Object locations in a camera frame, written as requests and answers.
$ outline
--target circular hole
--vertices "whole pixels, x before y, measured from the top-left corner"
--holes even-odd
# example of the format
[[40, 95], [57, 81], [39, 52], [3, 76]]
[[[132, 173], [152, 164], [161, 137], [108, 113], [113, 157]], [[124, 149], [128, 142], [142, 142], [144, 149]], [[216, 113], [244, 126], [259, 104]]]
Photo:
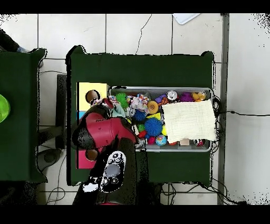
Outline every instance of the circular hole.
[[90, 90], [86, 93], [85, 99], [90, 104], [93, 99], [100, 99], [99, 92], [96, 90]]
[[86, 150], [85, 156], [88, 160], [90, 161], [95, 161], [97, 160], [99, 153], [97, 150]]

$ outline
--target green bowl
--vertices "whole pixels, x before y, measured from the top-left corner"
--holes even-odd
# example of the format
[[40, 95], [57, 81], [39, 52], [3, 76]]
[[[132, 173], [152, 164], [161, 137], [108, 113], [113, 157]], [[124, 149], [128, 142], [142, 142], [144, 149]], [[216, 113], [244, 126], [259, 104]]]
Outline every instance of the green bowl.
[[0, 123], [7, 118], [11, 107], [5, 97], [0, 94]]

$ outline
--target blue spiky ball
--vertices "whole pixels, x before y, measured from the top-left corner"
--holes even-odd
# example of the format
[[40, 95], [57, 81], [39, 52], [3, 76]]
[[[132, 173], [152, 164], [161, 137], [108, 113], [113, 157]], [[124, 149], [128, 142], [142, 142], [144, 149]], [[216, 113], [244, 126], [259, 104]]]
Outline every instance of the blue spiky ball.
[[147, 134], [150, 136], [156, 137], [162, 132], [162, 123], [155, 117], [149, 118], [144, 126]]
[[136, 109], [136, 112], [133, 116], [133, 118], [139, 122], [141, 122], [142, 120], [144, 120], [146, 118], [146, 113], [139, 111], [138, 109]]

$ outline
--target blue block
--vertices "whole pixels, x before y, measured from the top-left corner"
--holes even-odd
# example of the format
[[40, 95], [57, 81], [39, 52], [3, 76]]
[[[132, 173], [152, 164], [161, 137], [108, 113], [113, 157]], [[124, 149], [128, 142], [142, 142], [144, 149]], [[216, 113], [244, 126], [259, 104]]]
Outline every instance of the blue block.
[[82, 116], [85, 114], [86, 111], [79, 111], [79, 119], [82, 118]]

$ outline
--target pink block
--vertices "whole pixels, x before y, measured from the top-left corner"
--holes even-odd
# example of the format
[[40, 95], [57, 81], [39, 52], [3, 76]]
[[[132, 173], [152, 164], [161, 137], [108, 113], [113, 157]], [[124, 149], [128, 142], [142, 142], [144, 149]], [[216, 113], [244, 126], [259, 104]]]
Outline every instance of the pink block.
[[79, 169], [92, 169], [95, 166], [96, 161], [90, 161], [85, 156], [86, 150], [79, 150]]

